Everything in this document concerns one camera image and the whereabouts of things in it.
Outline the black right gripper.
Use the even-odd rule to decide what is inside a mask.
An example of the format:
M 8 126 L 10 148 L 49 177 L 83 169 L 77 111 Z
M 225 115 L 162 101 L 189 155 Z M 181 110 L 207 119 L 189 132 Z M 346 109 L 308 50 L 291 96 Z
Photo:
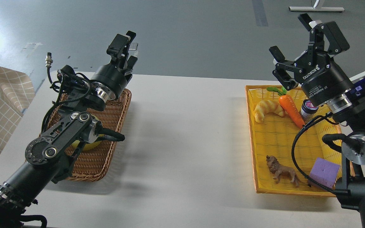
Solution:
M 313 21 L 307 13 L 300 14 L 298 20 L 310 35 L 307 52 L 317 51 L 314 61 L 304 52 L 295 60 L 297 68 L 293 61 L 285 59 L 278 46 L 272 46 L 268 49 L 276 61 L 272 73 L 287 91 L 301 84 L 313 105 L 319 106 L 353 87 L 351 80 L 330 56 L 349 50 L 350 45 L 335 21 Z M 295 78 L 288 72 L 295 73 Z

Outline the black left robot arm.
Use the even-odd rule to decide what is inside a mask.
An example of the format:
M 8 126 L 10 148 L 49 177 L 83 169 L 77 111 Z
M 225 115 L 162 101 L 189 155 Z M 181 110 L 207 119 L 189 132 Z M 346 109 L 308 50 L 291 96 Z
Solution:
M 22 228 L 30 221 L 40 221 L 46 228 L 45 216 L 24 215 L 27 207 L 38 203 L 36 197 L 46 185 L 72 175 L 86 144 L 125 139 L 123 134 L 103 127 L 87 110 L 103 111 L 107 101 L 120 98 L 138 60 L 129 56 L 135 37 L 132 31 L 117 34 L 106 50 L 110 62 L 100 66 L 90 79 L 68 65 L 57 71 L 55 82 L 47 71 L 58 97 L 42 120 L 40 136 L 27 145 L 26 161 L 0 185 L 0 228 Z

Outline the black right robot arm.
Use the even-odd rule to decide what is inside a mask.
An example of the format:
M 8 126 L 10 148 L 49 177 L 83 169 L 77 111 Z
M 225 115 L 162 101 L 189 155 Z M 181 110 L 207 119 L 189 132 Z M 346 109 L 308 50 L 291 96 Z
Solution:
M 365 228 L 365 73 L 350 79 L 335 63 L 334 56 L 350 48 L 336 22 L 313 21 L 308 14 L 298 19 L 309 32 L 308 48 L 294 61 L 286 60 L 277 46 L 269 51 L 276 60 L 273 75 L 288 90 L 302 89 L 314 106 L 327 105 L 329 113 L 309 121 L 296 135 L 291 157 L 295 167 L 311 182 L 317 181 L 304 173 L 295 159 L 295 145 L 300 136 L 320 121 L 332 118 L 345 122 L 352 133 L 325 134 L 323 143 L 342 155 L 342 177 L 331 189 L 343 209 L 356 210 Z

